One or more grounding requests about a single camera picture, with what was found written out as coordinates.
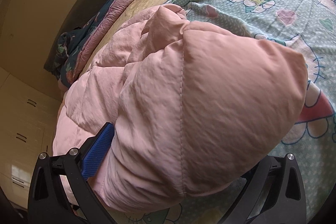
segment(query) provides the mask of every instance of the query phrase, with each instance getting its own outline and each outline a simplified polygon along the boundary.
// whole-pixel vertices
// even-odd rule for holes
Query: teal polka dot sheet
[[[168,0],[166,3],[183,7],[190,21],[211,22],[240,36],[266,38],[304,55],[309,77],[305,105],[297,123],[270,155],[296,156],[305,188],[308,222],[336,183],[335,0]],[[238,179],[220,193],[183,201],[181,214],[173,222],[189,224],[202,217],[208,219],[207,212],[223,215],[244,183]],[[258,214],[261,206],[256,206],[251,216]]]

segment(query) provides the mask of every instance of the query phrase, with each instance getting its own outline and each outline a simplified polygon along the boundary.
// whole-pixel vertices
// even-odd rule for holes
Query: beige wall
[[[43,69],[58,30],[76,0],[0,0],[0,67],[61,100],[56,78]]]

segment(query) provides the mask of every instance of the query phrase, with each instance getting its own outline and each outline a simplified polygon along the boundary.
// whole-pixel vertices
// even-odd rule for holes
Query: white cabinet
[[[38,155],[52,155],[59,106],[0,70],[0,185],[9,200],[24,208]]]

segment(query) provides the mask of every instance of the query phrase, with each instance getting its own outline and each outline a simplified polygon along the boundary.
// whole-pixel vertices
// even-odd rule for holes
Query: metal bolt
[[[293,154],[288,154],[287,157],[290,159],[290,160],[293,160],[295,157]]]
[[[76,155],[77,153],[78,153],[78,149],[77,148],[73,148],[69,152],[69,154],[72,155],[72,156]]]
[[[46,153],[41,153],[40,155],[39,155],[39,158],[41,159],[41,160],[43,160],[43,159],[45,159],[45,157],[47,156],[47,154]]]

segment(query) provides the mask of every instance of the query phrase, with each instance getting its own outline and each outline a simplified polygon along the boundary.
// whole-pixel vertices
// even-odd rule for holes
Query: blue textured pad
[[[84,180],[96,174],[100,163],[111,146],[113,137],[114,126],[109,123],[82,159],[82,176]]]

